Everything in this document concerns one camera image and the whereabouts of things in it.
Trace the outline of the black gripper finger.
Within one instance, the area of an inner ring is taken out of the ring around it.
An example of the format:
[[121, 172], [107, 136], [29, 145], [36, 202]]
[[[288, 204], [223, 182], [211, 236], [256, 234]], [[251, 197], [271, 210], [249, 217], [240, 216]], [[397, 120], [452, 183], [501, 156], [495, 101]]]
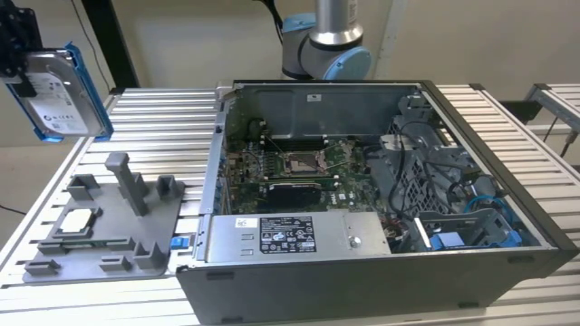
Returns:
[[23, 70], [17, 73], [19, 80], [16, 83], [13, 83], [13, 90], [16, 91], [16, 94], [19, 97], [36, 97], [37, 92], [35, 87], [32, 86], [32, 83], [28, 79], [28, 76]]

